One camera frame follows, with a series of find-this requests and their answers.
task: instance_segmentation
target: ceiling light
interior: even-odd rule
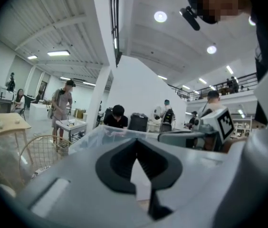
[[[50,51],[48,52],[49,56],[69,56],[69,51],[64,50],[64,51]]]
[[[215,46],[210,46],[210,47],[208,47],[208,48],[207,48],[207,52],[208,52],[209,54],[214,54],[214,53],[216,53],[216,47],[215,47]]]
[[[114,47],[115,47],[115,49],[117,49],[117,40],[116,40],[116,38],[114,39]]]
[[[205,80],[203,80],[202,78],[199,78],[199,80],[204,83],[205,85],[207,84],[207,82]]]
[[[64,78],[64,77],[60,77],[60,78],[64,80],[71,80],[70,78]]]
[[[154,19],[157,22],[163,23],[167,20],[167,15],[164,12],[158,11],[154,14]]]
[[[250,25],[252,25],[252,26],[255,26],[256,25],[256,23],[251,20],[251,16],[249,16],[248,21],[249,21],[249,24]]]
[[[159,76],[159,75],[157,75],[159,78],[162,78],[162,79],[164,79],[164,80],[167,80],[167,78],[165,78],[165,77],[163,77],[163,76]]]
[[[37,58],[36,55],[33,55],[33,56],[28,57],[29,60],[31,60],[31,59],[35,59],[35,58]]]
[[[89,85],[89,86],[95,86],[95,84],[92,83],[88,83],[88,82],[83,82],[85,85]]]
[[[228,69],[229,73],[233,74],[233,71],[230,66],[227,66],[226,68]]]

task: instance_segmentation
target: black chair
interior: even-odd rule
[[[25,119],[25,115],[24,115],[24,111],[25,111],[25,106],[24,106],[24,108],[20,111],[19,115],[20,115],[20,116],[23,116],[23,117],[24,117],[24,120],[26,121],[26,119]]]

